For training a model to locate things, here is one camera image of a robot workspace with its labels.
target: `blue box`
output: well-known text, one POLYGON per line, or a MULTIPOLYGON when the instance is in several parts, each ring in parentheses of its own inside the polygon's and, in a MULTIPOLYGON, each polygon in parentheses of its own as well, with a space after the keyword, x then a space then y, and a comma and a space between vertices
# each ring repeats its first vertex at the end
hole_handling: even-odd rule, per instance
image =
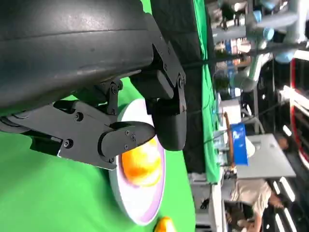
POLYGON ((234 162, 236 165, 248 166, 245 124, 231 124, 231 130, 233 133, 234 162))

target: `white shirt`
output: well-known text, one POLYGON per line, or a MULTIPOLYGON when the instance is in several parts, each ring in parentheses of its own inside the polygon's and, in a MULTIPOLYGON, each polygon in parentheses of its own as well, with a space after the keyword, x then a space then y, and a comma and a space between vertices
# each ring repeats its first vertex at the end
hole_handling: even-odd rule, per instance
POLYGON ((231 193, 231 201, 247 203, 262 216, 270 196, 271 188, 264 179, 239 179, 231 193))

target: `ceiling light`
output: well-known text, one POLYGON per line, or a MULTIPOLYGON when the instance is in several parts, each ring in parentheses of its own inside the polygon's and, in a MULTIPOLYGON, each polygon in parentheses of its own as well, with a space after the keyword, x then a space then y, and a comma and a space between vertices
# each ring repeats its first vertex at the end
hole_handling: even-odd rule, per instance
POLYGON ((290 200, 292 202, 295 201, 295 194, 293 192, 293 190, 291 189, 291 186, 289 185, 288 181, 285 179, 285 177, 281 177, 280 182, 283 184, 283 187, 286 191, 286 193, 288 194, 290 200))
POLYGON ((301 154, 300 151, 298 151, 300 160, 303 162, 303 164, 305 165, 305 167, 309 170, 309 163, 308 161, 304 158, 303 154, 301 154))
POLYGON ((248 113, 249 113, 249 116, 251 116, 251 115, 252 115, 252 111, 251 111, 251 109, 250 109, 250 106, 249 106, 249 105, 247 105, 247 111, 248 111, 248 113))
POLYGON ((295 52, 295 54, 294 54, 294 58, 309 60, 309 52, 308 51, 297 50, 295 52))
POLYGON ((287 208, 284 209, 284 213, 285 213, 286 218, 288 219, 292 232, 297 232, 297 229, 294 225, 290 212, 287 208))
POLYGON ((275 189, 276 193, 277 193, 277 194, 280 194, 280 189, 279 189, 278 184, 277 184, 276 181, 274 181, 273 186, 274 186, 274 189, 275 189))
POLYGON ((285 232, 284 227, 282 225, 281 218, 279 217, 279 214, 276 214, 275 219, 276 219, 276 223, 277 223, 279 231, 280 232, 285 232))
POLYGON ((241 4, 240 3, 235 3, 234 5, 234 11, 238 11, 241 7, 241 4))
POLYGON ((294 89, 288 86, 284 86, 283 90, 280 91, 280 94, 283 96, 284 99, 296 101, 302 107, 309 110, 309 100, 300 93, 297 93, 294 89))
POLYGON ((289 137, 292 135, 292 132, 290 131, 290 129, 286 125, 283 126, 283 131, 289 137))

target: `green tablecloth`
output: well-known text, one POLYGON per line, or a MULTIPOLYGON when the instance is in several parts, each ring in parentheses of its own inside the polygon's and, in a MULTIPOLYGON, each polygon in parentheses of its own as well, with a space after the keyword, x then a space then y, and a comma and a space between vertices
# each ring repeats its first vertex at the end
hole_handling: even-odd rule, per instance
MULTIPOLYGON (((143 2, 150 11, 149 0, 143 2)), ((141 98, 128 78, 123 82, 119 105, 141 98)), ((0 133, 0 231, 153 231, 156 220, 139 227, 120 211, 108 171, 31 151, 30 144, 23 135, 0 133)), ((179 232, 193 232, 195 209, 183 153, 168 151, 166 165, 158 217, 171 217, 179 232)))
MULTIPOLYGON (((205 0, 193 0, 197 20, 197 32, 201 46, 203 60, 207 60, 207 21, 205 0)), ((217 163, 217 153, 214 149, 213 131, 216 130, 216 121, 213 120, 215 98, 212 89, 212 79, 208 65, 202 67, 202 115, 203 139, 206 166, 206 179, 210 183, 218 183, 220 179, 220 165, 217 163)))

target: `person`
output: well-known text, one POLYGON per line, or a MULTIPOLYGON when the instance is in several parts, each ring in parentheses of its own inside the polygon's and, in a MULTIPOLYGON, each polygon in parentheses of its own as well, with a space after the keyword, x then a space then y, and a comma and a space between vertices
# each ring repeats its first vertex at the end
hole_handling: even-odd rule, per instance
POLYGON ((254 227, 254 221, 248 220, 244 212, 234 203, 225 202, 226 220, 229 225, 228 231, 243 232, 254 227))
POLYGON ((243 202, 252 207, 254 226, 249 232, 259 232, 262 216, 268 204, 275 208, 284 208, 287 200, 283 194, 274 193, 264 179, 227 180, 222 186, 222 199, 231 202, 243 202))

